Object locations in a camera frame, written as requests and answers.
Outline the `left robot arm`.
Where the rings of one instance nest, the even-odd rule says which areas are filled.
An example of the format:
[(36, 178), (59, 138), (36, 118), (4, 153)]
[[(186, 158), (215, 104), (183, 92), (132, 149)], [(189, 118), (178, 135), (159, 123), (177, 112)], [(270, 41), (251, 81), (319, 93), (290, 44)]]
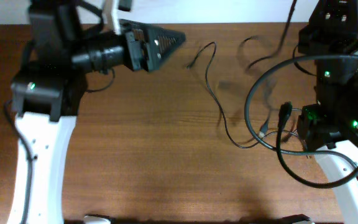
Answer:
[(32, 39), (4, 114), (18, 138), (9, 223), (64, 223), (65, 161), (87, 74), (158, 70), (186, 40), (180, 31), (119, 19), (130, 1), (32, 1)]

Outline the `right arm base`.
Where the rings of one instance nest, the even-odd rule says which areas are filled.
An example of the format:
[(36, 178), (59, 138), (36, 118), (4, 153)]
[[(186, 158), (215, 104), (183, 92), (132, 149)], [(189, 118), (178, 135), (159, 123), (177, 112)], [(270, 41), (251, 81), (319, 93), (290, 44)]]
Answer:
[(314, 222), (311, 221), (311, 218), (304, 214), (283, 217), (279, 219), (278, 222), (279, 224), (314, 224)]

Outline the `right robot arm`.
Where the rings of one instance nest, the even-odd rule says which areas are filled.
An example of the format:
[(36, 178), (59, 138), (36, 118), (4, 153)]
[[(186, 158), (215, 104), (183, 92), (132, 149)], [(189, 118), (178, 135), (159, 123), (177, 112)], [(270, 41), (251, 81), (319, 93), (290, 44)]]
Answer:
[(319, 1), (299, 33), (297, 51), (316, 65), (316, 103), (298, 132), (333, 189), (346, 223), (358, 223), (358, 1)]

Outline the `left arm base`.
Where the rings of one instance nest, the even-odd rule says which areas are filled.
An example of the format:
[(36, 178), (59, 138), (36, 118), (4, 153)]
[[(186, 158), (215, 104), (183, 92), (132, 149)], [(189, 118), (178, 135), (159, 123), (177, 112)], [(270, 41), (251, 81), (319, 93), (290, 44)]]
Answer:
[(104, 215), (85, 215), (83, 218), (84, 224), (113, 224), (114, 219)]

